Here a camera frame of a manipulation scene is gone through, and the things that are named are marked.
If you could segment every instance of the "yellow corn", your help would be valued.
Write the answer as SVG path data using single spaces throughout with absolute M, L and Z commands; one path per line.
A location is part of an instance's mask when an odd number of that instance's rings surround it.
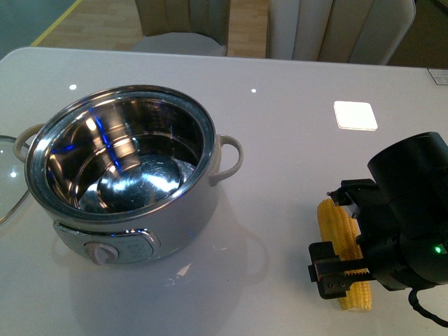
M 333 242 L 336 254 L 341 260 L 363 257 L 355 238 L 359 235 L 356 220 L 350 218 L 341 206 L 334 206 L 331 199 L 325 199 L 317 207 L 317 219 L 323 242 Z M 368 312 L 372 308 L 370 284 L 367 281 L 355 282 L 346 292 L 347 297 L 338 299 L 342 310 Z

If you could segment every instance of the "stainless steel inner pot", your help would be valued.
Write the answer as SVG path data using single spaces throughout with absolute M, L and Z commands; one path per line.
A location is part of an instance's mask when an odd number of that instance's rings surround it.
M 221 146 L 238 163 L 218 173 Z M 218 201 L 242 149 L 217 136 L 207 111 L 175 90 L 117 87 L 47 122 L 27 154 L 26 178 L 62 240 L 94 262 L 159 258 L 187 244 Z

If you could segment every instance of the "white square light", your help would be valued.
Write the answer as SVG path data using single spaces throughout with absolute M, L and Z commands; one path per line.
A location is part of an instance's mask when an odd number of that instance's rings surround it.
M 343 130 L 375 131 L 377 120 L 369 103 L 361 101 L 335 101 L 337 126 Z

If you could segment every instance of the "pot rim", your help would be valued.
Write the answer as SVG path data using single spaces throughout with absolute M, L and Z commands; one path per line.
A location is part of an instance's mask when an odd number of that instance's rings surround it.
M 126 212 L 90 213 L 64 202 L 50 187 L 47 179 L 48 156 L 51 153 L 55 136 L 63 132 L 73 123 L 82 120 L 89 109 L 99 104 L 114 102 L 123 98 L 161 97 L 164 102 L 186 111 L 200 126 L 203 150 L 196 169 L 190 178 L 173 194 L 160 201 Z M 213 121 L 207 110 L 192 97 L 177 90 L 156 85 L 126 85 L 112 87 L 81 98 L 63 108 L 42 126 L 29 147 L 25 161 L 25 180 L 37 202 L 47 211 L 62 218 L 70 218 L 79 222 L 95 222 L 110 225 L 122 223 L 159 211 L 177 202 L 182 196 L 194 188 L 212 166 L 216 151 L 217 136 Z

